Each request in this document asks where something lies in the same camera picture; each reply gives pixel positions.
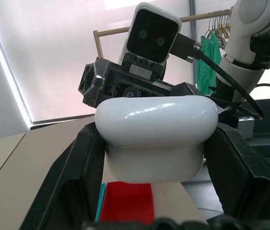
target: wooden rod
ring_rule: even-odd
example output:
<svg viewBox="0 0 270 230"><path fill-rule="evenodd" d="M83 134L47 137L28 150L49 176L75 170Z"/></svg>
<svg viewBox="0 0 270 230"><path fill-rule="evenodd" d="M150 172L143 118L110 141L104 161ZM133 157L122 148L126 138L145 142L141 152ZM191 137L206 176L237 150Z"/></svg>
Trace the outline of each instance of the wooden rod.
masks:
<svg viewBox="0 0 270 230"><path fill-rule="evenodd" d="M186 23L186 22L190 22L194 20L201 20L201 19L219 17L219 16L224 16L224 15L230 15L230 14L231 14L231 10L224 10L224 11L215 11L211 13L203 13L203 14L182 17L180 19L182 23ZM99 37L102 37L102 36L107 36L107 35L116 35L116 34L126 33L129 31L129 29L130 27L128 26L128 27L123 27L123 28L118 28L118 29L113 29L113 30L104 30L97 33Z"/></svg>
<svg viewBox="0 0 270 230"><path fill-rule="evenodd" d="M97 30L94 30L93 31L93 37L95 38L98 57L102 58L103 57L103 52L102 52L101 41L100 41L100 38L98 36L98 33L99 32Z"/></svg>

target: black cable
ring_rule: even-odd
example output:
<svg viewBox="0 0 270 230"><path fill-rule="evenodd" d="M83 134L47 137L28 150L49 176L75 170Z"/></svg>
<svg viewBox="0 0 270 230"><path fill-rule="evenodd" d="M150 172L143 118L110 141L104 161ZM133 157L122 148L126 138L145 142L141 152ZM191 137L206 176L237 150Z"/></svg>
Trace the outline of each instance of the black cable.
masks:
<svg viewBox="0 0 270 230"><path fill-rule="evenodd" d="M262 108L260 107L260 105L250 96L250 94L241 86L239 85L230 75L228 75L223 69L221 69L216 63L214 63L212 60L210 60L202 51L198 50L198 52L196 53L196 58L197 59L201 59L203 62L205 62L210 68L212 68L216 73L218 73L221 77L223 77L235 90L237 90L237 92L240 93L241 96L244 97L244 99L246 99L249 103L249 105L254 108L257 111L257 114L245 109L243 107L241 107L238 104L229 102L229 101L224 101L221 100L222 102L226 103L226 104L230 104L231 103L231 107L247 114L250 116L253 116L255 118L258 119L263 119L264 118L264 111L262 110ZM219 101L220 99L218 98L214 98L214 97L209 97L210 99L212 99L213 101Z"/></svg>
<svg viewBox="0 0 270 230"><path fill-rule="evenodd" d="M262 83L262 84L257 84L255 87L260 87L260 86L268 86L270 87L269 83Z"/></svg>

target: black gear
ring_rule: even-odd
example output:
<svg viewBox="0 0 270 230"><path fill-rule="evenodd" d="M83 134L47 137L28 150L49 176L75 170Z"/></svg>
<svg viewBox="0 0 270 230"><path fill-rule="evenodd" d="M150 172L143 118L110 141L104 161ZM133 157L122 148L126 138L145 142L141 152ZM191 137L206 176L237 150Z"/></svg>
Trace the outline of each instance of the black gear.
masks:
<svg viewBox="0 0 270 230"><path fill-rule="evenodd" d="M141 97L141 91L134 86L128 86L124 90L123 97Z"/></svg>

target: green garment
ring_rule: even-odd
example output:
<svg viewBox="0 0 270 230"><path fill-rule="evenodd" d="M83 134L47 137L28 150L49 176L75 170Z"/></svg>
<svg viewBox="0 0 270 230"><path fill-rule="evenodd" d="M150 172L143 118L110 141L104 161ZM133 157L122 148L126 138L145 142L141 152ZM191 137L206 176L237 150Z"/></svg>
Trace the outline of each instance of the green garment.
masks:
<svg viewBox="0 0 270 230"><path fill-rule="evenodd" d="M211 38L209 39L201 36L201 43L203 46L200 50L202 50L203 53L208 56L214 63L219 65L221 61L221 54L216 35L212 34ZM213 71L202 60L197 62L197 86L198 90L202 94L212 94L213 91L211 91L208 87L216 86L216 72Z"/></svg>

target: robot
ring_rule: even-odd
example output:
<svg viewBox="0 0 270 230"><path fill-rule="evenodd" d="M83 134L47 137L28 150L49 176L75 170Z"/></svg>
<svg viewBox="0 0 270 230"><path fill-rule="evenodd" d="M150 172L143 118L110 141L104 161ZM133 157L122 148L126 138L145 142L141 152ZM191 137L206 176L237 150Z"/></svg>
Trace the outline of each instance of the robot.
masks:
<svg viewBox="0 0 270 230"><path fill-rule="evenodd" d="M66 229L270 229L270 164L235 129L237 110L258 119L264 117L249 93L270 67L270 0L237 1L226 54L219 66L200 52L200 44L179 34L180 27L176 16L141 3L119 64L97 58L86 65L79 91L85 104L97 108L95 123L83 128L73 148L64 152L67 158L60 157L54 163L56 171L58 165L66 166L59 174L68 174L70 180L56 178L53 189L42 185L32 204L38 204L40 211L28 213L23 229L33 229L32 223L44 226L42 229L64 226L66 223L59 222L61 218L55 218L57 213L68 217L68 224L74 224ZM173 86L164 82L169 54L189 62L196 58L207 63L217 72L215 92L202 96L191 84ZM255 112L241 107L245 100ZM211 226L192 222L178 226L168 219L156 220L151 226L93 223L105 150L112 173L131 183L189 180L200 170L205 155L224 212L231 217ZM171 166L173 174L169 176L160 168L168 162L177 165ZM189 163L188 170L182 168L185 162ZM66 172L68 165L83 170ZM134 171L135 165L142 174ZM52 181L51 170L48 175ZM41 192L43 187L49 190L46 195ZM65 199L70 201L67 206L60 203ZM67 210L53 214L51 207Z"/></svg>

